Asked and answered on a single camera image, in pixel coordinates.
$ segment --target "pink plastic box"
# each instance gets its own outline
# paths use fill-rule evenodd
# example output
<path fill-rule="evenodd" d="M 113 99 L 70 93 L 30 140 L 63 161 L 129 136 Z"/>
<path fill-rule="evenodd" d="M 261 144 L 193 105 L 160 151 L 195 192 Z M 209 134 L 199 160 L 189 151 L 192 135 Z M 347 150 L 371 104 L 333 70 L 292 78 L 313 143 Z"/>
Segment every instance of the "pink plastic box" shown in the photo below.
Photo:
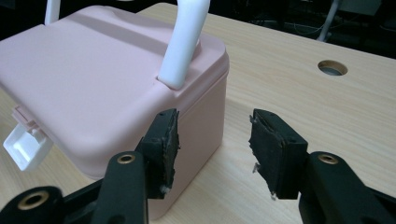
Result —
<path fill-rule="evenodd" d="M 161 21 L 87 7 L 1 41 L 0 84 L 20 123 L 4 146 L 20 168 L 32 169 L 53 142 L 83 174 L 103 177 L 114 154 L 134 149 L 155 115 L 175 107 L 174 186 L 148 202 L 150 218 L 163 215 L 221 143 L 229 69 L 224 44 L 201 34 L 184 85 L 168 88 L 157 76 L 172 32 Z"/>

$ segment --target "dark floor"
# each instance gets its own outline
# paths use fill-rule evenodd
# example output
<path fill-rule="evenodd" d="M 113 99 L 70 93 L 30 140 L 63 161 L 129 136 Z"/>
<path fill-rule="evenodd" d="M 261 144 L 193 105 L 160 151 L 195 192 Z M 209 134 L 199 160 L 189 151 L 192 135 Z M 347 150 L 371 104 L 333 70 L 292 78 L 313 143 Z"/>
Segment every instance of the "dark floor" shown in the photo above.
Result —
<path fill-rule="evenodd" d="M 243 8 L 235 18 L 311 39 L 318 38 L 328 11 L 309 1 L 291 0 L 282 23 L 277 20 L 279 17 L 274 15 L 273 8 L 267 5 L 252 7 L 254 9 Z M 374 17 L 340 11 L 334 18 L 327 42 L 396 59 L 394 21 L 377 24 Z"/>

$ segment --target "wooden table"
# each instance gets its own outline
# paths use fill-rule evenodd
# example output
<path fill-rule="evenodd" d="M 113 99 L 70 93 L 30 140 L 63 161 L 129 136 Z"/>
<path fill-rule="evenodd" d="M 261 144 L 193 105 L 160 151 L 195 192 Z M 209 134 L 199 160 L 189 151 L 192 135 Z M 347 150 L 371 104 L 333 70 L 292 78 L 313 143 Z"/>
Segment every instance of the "wooden table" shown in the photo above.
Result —
<path fill-rule="evenodd" d="M 140 14 L 174 22 L 176 7 Z M 252 169 L 248 146 L 253 108 L 278 114 L 309 143 L 309 152 L 344 158 L 361 180 L 396 197 L 396 61 L 209 15 L 204 32 L 222 39 L 231 59 L 222 146 L 170 211 L 152 223 L 301 223 L 297 201 L 272 201 Z M 334 60 L 344 76 L 322 73 Z M 0 140 L 16 122 L 0 92 Z M 90 184 L 54 148 L 30 173 L 0 150 L 0 207 L 26 189 L 58 186 L 64 195 Z"/>

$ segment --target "white plastic latch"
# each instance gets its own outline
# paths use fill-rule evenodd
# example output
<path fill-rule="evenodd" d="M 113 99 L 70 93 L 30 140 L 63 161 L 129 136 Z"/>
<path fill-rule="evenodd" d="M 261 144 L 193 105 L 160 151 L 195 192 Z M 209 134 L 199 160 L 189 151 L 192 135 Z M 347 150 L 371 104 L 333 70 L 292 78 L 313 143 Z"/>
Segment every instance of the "white plastic latch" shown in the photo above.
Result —
<path fill-rule="evenodd" d="M 3 144 L 22 171 L 34 170 L 50 149 L 52 141 L 38 128 L 21 107 L 14 108 L 13 117 L 19 122 Z"/>

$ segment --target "table surface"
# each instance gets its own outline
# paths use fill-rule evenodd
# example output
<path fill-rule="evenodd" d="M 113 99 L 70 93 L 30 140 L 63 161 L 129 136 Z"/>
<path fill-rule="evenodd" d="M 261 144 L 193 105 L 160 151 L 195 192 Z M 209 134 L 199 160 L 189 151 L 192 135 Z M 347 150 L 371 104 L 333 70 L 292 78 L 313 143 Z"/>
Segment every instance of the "table surface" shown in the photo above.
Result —
<path fill-rule="evenodd" d="M 139 14 L 174 22 L 177 8 L 159 4 Z M 169 212 L 152 223 L 301 223 L 297 201 L 273 201 L 253 174 L 249 115 L 272 111 L 309 143 L 308 151 L 344 158 L 369 187 L 396 197 L 396 61 L 208 15 L 204 32 L 230 55 L 221 147 Z M 329 76 L 318 63 L 333 60 L 347 73 Z M 16 121 L 14 103 L 0 91 L 0 140 Z M 0 207 L 26 189 L 57 186 L 67 195 L 92 180 L 56 147 L 40 166 L 22 173 L 0 150 Z"/>

